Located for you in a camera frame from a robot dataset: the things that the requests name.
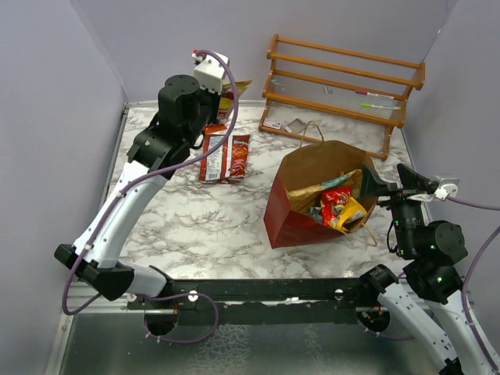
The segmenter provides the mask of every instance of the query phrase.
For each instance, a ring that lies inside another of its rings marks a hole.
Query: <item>wooden rack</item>
[[[320,62],[320,61],[316,61],[313,59],[307,59],[304,57],[287,55],[284,53],[279,53],[277,51],[277,46],[279,43],[285,43],[285,44],[289,44],[289,45],[297,45],[300,47],[313,48],[316,50],[333,52],[333,53],[342,54],[342,55],[349,55],[349,56],[353,56],[353,57],[360,58],[360,59],[368,59],[368,60],[378,61],[380,63],[387,63],[387,64],[396,65],[396,66],[404,66],[404,67],[411,68],[411,69],[415,70],[415,72],[413,74],[412,79],[408,80],[408,79],[403,79],[403,78],[399,78],[399,77],[393,77],[393,76],[388,76],[388,75],[379,74],[379,73],[372,73],[372,72],[365,71],[365,70],[350,68],[347,66],[339,66],[339,65],[335,65],[335,64],[331,64],[331,63],[327,63],[327,62]],[[280,37],[278,34],[274,35],[273,40],[270,43],[269,49],[267,50],[267,58],[271,60],[271,69],[270,69],[269,76],[267,77],[266,84],[264,86],[264,90],[262,91],[262,96],[266,99],[266,108],[265,108],[264,113],[262,114],[262,118],[260,120],[259,130],[269,131],[271,133],[286,135],[288,137],[293,137],[293,138],[302,138],[302,135],[300,135],[300,134],[288,133],[285,130],[273,129],[273,128],[263,126],[263,122],[268,117],[269,110],[270,110],[273,102],[279,102],[279,103],[283,103],[286,105],[295,105],[298,107],[311,109],[311,110],[315,110],[315,111],[320,111],[323,113],[344,116],[344,117],[348,117],[348,118],[355,119],[355,120],[366,121],[368,123],[375,123],[375,124],[378,124],[378,125],[385,127],[382,153],[379,153],[379,152],[368,152],[368,153],[371,156],[375,156],[375,157],[380,158],[382,160],[385,160],[389,155],[391,135],[392,135],[394,128],[395,127],[402,128],[404,123],[405,123],[406,103],[408,101],[409,95],[411,94],[411,92],[414,88],[416,90],[420,90],[423,86],[423,82],[425,79],[425,62],[421,62],[421,63],[417,64],[417,63],[406,62],[406,61],[401,61],[401,60],[397,60],[397,59],[389,59],[389,58],[375,56],[375,55],[369,55],[369,54],[361,53],[361,52],[353,52],[353,51],[348,51],[348,50],[339,49],[339,48],[332,48],[332,47],[328,47],[325,45],[317,45],[317,44],[309,43],[306,41],[296,41],[294,39]],[[301,64],[301,65],[314,66],[316,68],[333,70],[333,71],[337,71],[337,72],[341,72],[341,73],[347,73],[347,74],[351,74],[351,75],[355,75],[355,76],[359,76],[359,77],[370,78],[370,79],[374,79],[374,80],[381,80],[381,81],[385,81],[385,82],[390,82],[392,84],[399,84],[399,85],[405,86],[405,89],[401,95],[397,95],[397,94],[392,94],[390,92],[373,90],[372,88],[367,88],[367,87],[363,87],[363,86],[346,84],[346,83],[338,82],[335,80],[328,80],[325,78],[313,77],[313,76],[305,75],[302,73],[294,73],[294,72],[291,72],[288,70],[280,70],[277,68],[277,61],[278,60],[283,60],[283,61],[287,61],[290,63],[296,63],[296,64]],[[326,105],[323,103],[305,100],[303,98],[296,98],[294,96],[286,95],[286,93],[283,93],[282,91],[279,91],[279,90],[277,90],[277,92],[275,92],[275,90],[274,90],[275,85],[274,85],[273,81],[277,77],[288,77],[288,78],[292,78],[292,79],[296,79],[296,80],[304,80],[304,81],[313,82],[316,84],[322,84],[322,85],[325,85],[328,87],[340,88],[340,89],[349,90],[349,91],[368,91],[368,92],[371,92],[374,94],[379,94],[379,95],[389,95],[389,96],[392,96],[395,98],[394,105],[401,107],[401,109],[392,111],[391,116],[389,118],[385,118],[383,116],[378,116],[377,114],[366,113],[366,111],[364,111],[364,112],[363,111],[356,111],[356,110],[353,110],[352,108],[346,109],[346,108],[342,108],[340,106]],[[318,139],[311,138],[311,137],[305,137],[305,139],[307,141],[315,141],[315,142],[320,141]]]

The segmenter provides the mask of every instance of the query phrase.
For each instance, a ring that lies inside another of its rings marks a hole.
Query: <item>marble tabletop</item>
[[[135,135],[149,125],[156,110],[154,106],[129,110],[109,191]],[[357,277],[379,263],[401,272],[406,262],[390,254],[385,244],[390,213],[379,207],[368,220],[379,243],[376,248],[349,237],[317,245],[270,247],[263,222],[267,198],[280,161],[298,147],[299,140],[259,132],[262,113],[263,105],[243,105],[237,119],[234,133],[251,135],[245,180],[203,184],[198,180],[198,163],[178,170],[135,225],[121,260],[156,266],[174,278]],[[286,106],[273,109],[269,117],[283,123],[297,117],[316,120],[326,139],[370,151],[379,151],[382,145],[384,128],[373,124]],[[393,133],[387,161],[373,161],[382,178],[398,179],[396,165],[410,163],[399,129]],[[358,234],[367,238],[363,230]]]

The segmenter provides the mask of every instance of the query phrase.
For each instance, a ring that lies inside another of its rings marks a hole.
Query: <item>red snack bag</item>
[[[203,152],[213,148],[223,135],[207,134],[203,142]],[[243,181],[248,158],[249,135],[231,135],[226,143],[202,160],[200,181],[234,183]]]
[[[351,198],[352,187],[342,187],[340,189],[325,191],[321,195],[321,215],[323,225],[332,227],[330,224],[337,219],[341,210]]]

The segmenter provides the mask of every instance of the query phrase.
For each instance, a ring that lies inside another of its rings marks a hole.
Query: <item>gray wall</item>
[[[409,100],[405,139],[419,172],[460,177],[459,198],[500,205],[500,2],[459,0],[432,46],[427,79]],[[500,224],[499,212],[455,203],[431,207],[435,220],[462,226],[470,257]],[[474,273],[471,288],[478,318],[500,351],[500,240],[491,244]]]
[[[260,99],[274,33],[414,62],[423,60],[455,0],[72,0],[131,101],[156,99],[167,77],[192,71],[191,52],[231,58]]]
[[[124,96],[67,0],[0,5],[0,373],[41,374],[67,270],[96,212]]]

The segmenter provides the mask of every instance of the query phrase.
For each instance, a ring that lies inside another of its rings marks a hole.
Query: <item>shopping bag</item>
[[[296,246],[329,241],[349,235],[364,227],[377,197],[356,199],[367,214],[346,224],[347,233],[326,227],[302,212],[293,210],[288,192],[297,191],[360,170],[363,164],[373,168],[373,161],[363,150],[340,141],[323,141],[300,147],[281,161],[271,187],[264,214],[264,223],[272,248]]]

